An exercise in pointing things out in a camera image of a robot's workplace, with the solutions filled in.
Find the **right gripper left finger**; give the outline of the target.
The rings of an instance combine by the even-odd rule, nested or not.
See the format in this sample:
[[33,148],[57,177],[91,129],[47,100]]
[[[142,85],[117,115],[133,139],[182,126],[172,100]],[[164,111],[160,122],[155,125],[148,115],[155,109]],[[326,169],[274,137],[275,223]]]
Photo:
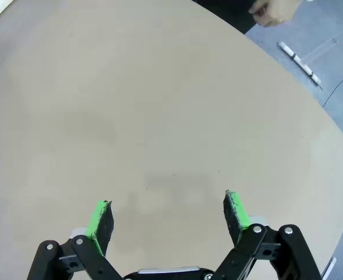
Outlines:
[[64,244],[40,243],[27,279],[72,279],[85,271],[90,279],[122,279],[105,257],[114,229],[110,201],[98,201],[88,227]]

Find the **person's left hand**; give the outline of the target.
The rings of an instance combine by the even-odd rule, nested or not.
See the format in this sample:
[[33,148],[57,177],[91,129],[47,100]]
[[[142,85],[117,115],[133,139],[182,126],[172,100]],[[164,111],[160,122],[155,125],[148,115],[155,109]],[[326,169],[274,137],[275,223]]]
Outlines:
[[272,27],[291,20],[301,0],[257,0],[249,9],[256,24]]

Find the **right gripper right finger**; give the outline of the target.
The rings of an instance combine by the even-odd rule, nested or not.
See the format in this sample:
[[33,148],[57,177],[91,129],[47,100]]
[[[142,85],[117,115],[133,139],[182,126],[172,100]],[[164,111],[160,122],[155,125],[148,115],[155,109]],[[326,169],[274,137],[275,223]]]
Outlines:
[[268,260],[278,279],[321,279],[312,253],[296,225],[273,230],[253,223],[238,194],[226,190],[223,213],[233,248],[214,272],[215,279],[246,279],[258,260]]

